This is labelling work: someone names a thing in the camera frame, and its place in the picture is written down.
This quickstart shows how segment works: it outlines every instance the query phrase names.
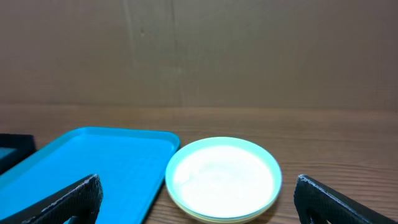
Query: plastic tray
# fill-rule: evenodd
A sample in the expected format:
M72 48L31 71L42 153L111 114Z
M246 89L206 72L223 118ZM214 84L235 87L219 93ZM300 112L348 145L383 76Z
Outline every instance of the plastic tray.
M143 221L180 144L162 131L69 131L0 176L0 220L89 175L104 190L97 223Z

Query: brown backdrop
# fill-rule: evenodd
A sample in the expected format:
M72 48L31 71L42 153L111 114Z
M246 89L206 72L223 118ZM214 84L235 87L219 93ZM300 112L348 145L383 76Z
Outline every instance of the brown backdrop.
M5 0L0 103L398 109L398 1Z

